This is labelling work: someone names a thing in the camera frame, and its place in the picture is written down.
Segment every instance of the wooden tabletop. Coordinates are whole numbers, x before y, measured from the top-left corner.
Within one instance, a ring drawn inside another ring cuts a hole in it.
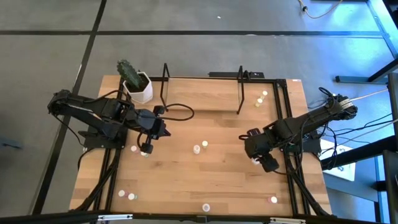
[[[106,75],[99,95],[118,88],[120,76]],[[160,82],[152,83],[154,99],[137,108],[152,110],[161,105]],[[293,116],[307,112],[307,104],[300,80],[287,80]],[[268,95],[260,107],[256,99],[266,90]],[[153,153],[145,158],[130,150],[136,145],[138,133],[130,131],[122,151],[113,195],[112,212],[204,214],[201,207],[210,204],[212,215],[278,215],[290,216],[292,209],[286,176],[265,173],[255,166],[244,151],[244,143],[238,139],[248,129],[262,129],[277,120],[274,92],[271,84],[245,83],[245,101],[239,115],[230,111],[196,111],[189,121],[166,121],[171,137],[153,141]],[[283,114],[283,94],[280,90]],[[163,116],[184,118],[189,111],[170,110]],[[206,149],[193,153],[193,146],[208,141]],[[284,172],[283,155],[278,149],[271,154],[278,160]],[[100,175],[104,150],[96,149],[81,161],[70,208],[76,208],[93,190]],[[319,161],[311,154],[303,156],[305,183],[327,212],[331,212]],[[124,190],[137,195],[129,200],[119,197]],[[104,207],[107,190],[104,190],[101,208]],[[303,212],[300,191],[296,186],[299,211]],[[277,204],[267,199],[278,198]]]

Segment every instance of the white hexagonal planter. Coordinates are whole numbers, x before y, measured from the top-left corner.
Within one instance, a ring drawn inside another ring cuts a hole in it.
[[[142,75],[141,77],[145,77],[148,79],[148,85],[145,87],[144,91],[131,93],[126,86],[126,81],[123,82],[123,86],[129,93],[129,95],[131,96],[131,99],[133,101],[144,104],[144,103],[147,103],[148,101],[150,101],[154,96],[154,93],[152,90],[152,82],[150,81],[149,77],[147,76],[147,74],[145,72],[137,72],[137,74]]]

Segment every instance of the gray concrete floor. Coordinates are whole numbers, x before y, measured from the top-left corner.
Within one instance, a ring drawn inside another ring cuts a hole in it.
[[[312,14],[319,14],[334,4],[304,2]],[[0,0],[0,29],[90,30],[99,4],[99,0]],[[106,5],[99,29],[378,30],[365,3],[345,2],[334,13],[311,20],[300,13],[296,1],[290,0],[113,0]],[[47,103],[53,92],[72,87],[87,41],[88,36],[0,36],[0,136],[24,145],[22,150],[0,150],[0,217],[29,212],[59,127],[47,114]],[[117,74],[116,61],[121,58],[130,60],[150,76],[159,76],[162,64],[167,62],[171,76],[206,76],[208,72],[236,71],[243,65],[245,69],[264,72],[267,78],[299,78],[308,103],[323,98],[317,90],[319,86],[352,98],[385,88],[383,85],[338,84],[333,78],[336,75],[366,77],[393,59],[380,37],[97,36],[80,94],[96,97],[102,76]],[[331,123],[332,128],[360,127],[391,112],[386,92],[355,103],[359,108],[357,117]],[[86,129],[78,121],[72,121],[71,127]],[[347,138],[360,133],[348,134]],[[387,127],[361,139],[376,141],[392,133],[392,127]],[[68,209],[80,154],[81,147],[68,133],[45,213]],[[374,219],[373,203],[363,203],[332,190],[329,195],[335,215]],[[361,209],[359,212],[343,209],[348,204]]]

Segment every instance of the white bottle cap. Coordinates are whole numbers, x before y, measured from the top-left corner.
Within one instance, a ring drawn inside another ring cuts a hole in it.
[[[272,196],[269,201],[270,203],[278,203],[278,199],[275,196]]]
[[[200,146],[194,145],[194,146],[193,146],[193,153],[199,154],[199,153],[200,153]]]
[[[258,160],[256,160],[256,159],[251,159],[251,162],[252,162],[254,165],[260,164],[260,161],[258,161]]]
[[[204,212],[209,212],[210,211],[210,205],[209,204],[203,204],[202,206],[201,206],[201,209],[204,211]]]
[[[124,194],[125,194],[125,191],[124,191],[124,190],[120,190],[120,191],[119,191],[119,197],[123,197]]]
[[[129,200],[134,200],[136,199],[136,195],[134,194],[129,194]]]

